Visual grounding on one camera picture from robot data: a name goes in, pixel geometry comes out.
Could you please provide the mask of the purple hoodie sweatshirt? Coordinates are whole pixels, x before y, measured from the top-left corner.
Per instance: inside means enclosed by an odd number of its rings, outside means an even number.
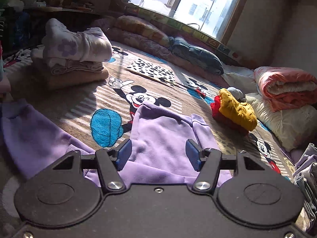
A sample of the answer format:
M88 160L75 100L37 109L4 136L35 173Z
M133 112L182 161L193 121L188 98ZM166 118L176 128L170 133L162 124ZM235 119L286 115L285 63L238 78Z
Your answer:
M82 155L94 152L24 100L1 105L1 131L8 153L25 178L35 176L70 151ZM119 173L125 185L192 184L197 172L185 153L188 139L202 148L218 147L201 116L143 104L132 123L131 156Z

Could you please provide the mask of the grey plush toy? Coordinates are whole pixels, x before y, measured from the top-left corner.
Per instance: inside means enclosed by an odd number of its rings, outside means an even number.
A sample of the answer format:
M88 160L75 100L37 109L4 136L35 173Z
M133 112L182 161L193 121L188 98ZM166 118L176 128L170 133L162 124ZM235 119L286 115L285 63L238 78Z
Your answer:
M240 103L246 102L245 94L237 88L229 87L227 90L232 94L232 96Z

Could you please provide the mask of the grey white garment pile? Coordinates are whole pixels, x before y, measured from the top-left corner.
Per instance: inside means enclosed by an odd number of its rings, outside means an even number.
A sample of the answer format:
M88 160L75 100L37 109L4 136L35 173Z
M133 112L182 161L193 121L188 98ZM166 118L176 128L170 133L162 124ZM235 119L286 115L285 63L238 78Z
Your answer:
M305 197L304 209L312 229L316 224L316 146L313 143L307 146L294 168L294 181Z

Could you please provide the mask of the red folded sweater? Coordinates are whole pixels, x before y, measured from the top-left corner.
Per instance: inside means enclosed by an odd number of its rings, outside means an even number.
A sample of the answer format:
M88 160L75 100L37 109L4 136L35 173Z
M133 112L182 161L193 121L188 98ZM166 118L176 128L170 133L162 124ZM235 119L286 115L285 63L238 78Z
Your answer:
M211 110L212 110L212 117L214 118L214 120L216 120L217 122L221 123L221 125L223 125L224 127L227 127L229 129L237 132L241 136L246 136L249 133L249 131L244 129L242 126L234 123L229 118L225 117L219 111L220 106L221 106L220 97L219 96L215 96L214 97L214 102L210 103L210 107L211 107Z

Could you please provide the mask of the floral rolled bedding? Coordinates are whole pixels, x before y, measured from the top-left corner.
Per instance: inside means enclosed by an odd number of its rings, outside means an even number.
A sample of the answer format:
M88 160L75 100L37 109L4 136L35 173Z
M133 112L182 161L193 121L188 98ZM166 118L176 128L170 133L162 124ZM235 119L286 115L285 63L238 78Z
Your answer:
M120 42L170 62L223 88L229 87L221 75L211 74L174 55L169 49L169 36L141 18L126 15L118 18L107 16L93 21L90 26L101 28L111 41Z

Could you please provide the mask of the white purple floral garment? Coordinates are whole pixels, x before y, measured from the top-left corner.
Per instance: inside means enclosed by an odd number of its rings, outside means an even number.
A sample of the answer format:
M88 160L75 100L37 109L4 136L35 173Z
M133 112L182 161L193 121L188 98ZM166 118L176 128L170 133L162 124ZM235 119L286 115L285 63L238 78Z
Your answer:
M44 58L105 62L112 57L112 45L101 28L71 32L57 19L50 19L42 39Z

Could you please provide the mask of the beige folded garment stack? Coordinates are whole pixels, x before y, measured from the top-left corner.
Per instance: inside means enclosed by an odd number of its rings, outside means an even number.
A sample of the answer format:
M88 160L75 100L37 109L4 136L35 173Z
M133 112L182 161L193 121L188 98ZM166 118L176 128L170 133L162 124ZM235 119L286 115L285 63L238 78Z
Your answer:
M47 84L50 90L103 81L109 76L109 71L102 63L100 63L100 68L97 71L90 71L83 63L80 63L78 67L71 66L67 68L56 64L53 68L50 68L44 62L40 49L31 51L31 59L32 66L35 67L41 80Z

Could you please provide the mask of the dark teal folded garment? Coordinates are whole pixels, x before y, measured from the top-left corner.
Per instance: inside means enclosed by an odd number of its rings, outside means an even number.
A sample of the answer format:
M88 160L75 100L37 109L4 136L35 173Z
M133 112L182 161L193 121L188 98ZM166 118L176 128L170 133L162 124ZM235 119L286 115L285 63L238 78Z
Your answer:
M211 74L222 75L224 73L221 61L212 52L191 45L179 36L176 38L170 36L169 44L169 49L174 55L191 62L193 65L201 67Z

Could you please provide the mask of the white pillow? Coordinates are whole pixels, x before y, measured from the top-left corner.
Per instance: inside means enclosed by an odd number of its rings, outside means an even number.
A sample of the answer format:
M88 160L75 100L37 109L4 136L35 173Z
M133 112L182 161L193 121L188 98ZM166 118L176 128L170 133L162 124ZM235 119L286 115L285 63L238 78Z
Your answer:
M316 109L314 104L300 108L272 112L267 102L258 92L254 70L224 65L224 80L240 89L257 116L273 132L286 151L291 151L316 134Z

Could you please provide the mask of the Mickey Mouse blanket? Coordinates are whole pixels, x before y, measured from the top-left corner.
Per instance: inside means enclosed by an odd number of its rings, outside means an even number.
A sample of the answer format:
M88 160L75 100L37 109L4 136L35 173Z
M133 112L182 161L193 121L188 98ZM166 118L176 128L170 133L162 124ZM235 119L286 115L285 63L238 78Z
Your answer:
M45 70L30 49L4 60L14 99L32 105L44 116L33 120L25 131L14 132L23 143L36 145L36 158L27 156L23 161L28 173L37 173L40 162L49 165L63 156L70 145L85 145L85 151L116 146L129 137L137 106L142 101L158 101L174 113L203 117L223 153L244 149L292 178L293 164L262 123L251 135L271 146L269 155L261 153L250 136L242 137L212 118L210 103L219 91L214 81L117 42L104 68L109 75L100 81L60 88L62 76Z

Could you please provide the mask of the pink orange rolled quilt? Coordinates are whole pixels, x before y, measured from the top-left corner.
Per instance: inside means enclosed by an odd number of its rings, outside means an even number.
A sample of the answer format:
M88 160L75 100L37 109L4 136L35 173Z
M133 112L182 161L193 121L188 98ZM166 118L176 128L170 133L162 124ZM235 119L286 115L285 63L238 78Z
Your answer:
M272 112L316 103L316 77L298 68L258 67L254 79Z

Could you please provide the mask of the yellow folded sweater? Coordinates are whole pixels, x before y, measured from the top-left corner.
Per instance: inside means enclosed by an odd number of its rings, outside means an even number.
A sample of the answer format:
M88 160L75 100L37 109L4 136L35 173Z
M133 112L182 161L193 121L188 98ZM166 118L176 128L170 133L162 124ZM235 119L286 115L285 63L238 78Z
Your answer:
M257 117L250 104L247 102L238 102L238 100L225 88L219 90L219 99L219 112L224 117L248 131L253 131L256 128Z

